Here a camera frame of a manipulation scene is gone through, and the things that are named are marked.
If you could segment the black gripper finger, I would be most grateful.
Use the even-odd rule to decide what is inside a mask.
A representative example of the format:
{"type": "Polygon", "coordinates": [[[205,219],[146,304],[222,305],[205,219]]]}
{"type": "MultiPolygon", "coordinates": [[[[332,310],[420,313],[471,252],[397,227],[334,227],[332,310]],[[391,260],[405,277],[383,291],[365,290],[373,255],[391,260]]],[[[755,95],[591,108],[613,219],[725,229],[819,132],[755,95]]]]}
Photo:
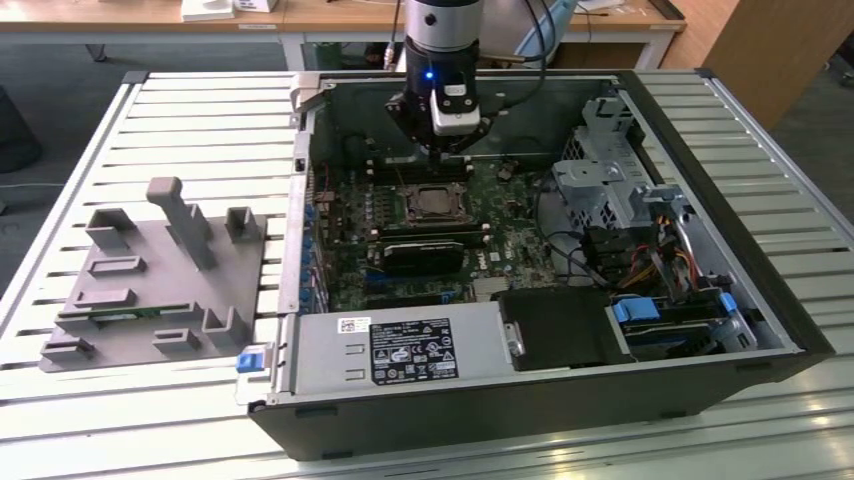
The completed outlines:
{"type": "Polygon", "coordinates": [[[441,153],[441,166],[456,166],[452,156],[475,145],[489,133],[499,112],[484,114],[477,122],[473,122],[473,113],[464,114],[463,119],[441,127],[441,134],[448,137],[441,153]]]}
{"type": "Polygon", "coordinates": [[[404,136],[416,144],[428,168],[436,169],[441,153],[428,103],[413,93],[397,93],[389,98],[384,108],[404,136]]]}

